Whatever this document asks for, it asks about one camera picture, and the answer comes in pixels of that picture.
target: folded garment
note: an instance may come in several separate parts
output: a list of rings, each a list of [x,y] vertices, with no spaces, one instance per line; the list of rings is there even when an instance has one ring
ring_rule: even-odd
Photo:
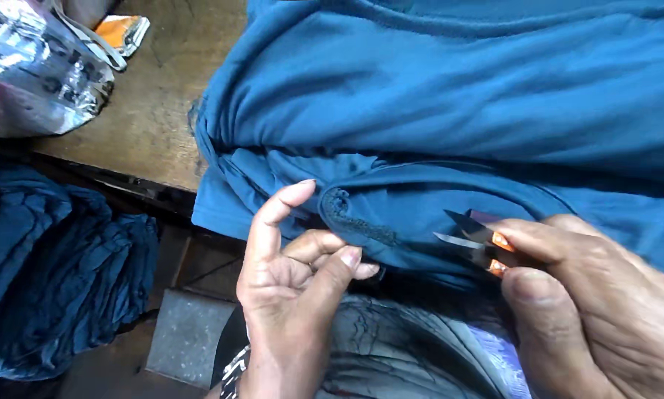
[[[153,218],[0,160],[0,377],[52,378],[112,341],[145,310],[157,246]]]
[[[663,0],[248,12],[199,107],[195,224],[243,239],[270,195],[316,178],[284,237],[321,217],[371,258],[458,288],[483,276],[431,234],[453,228],[443,209],[576,214],[664,270]]]

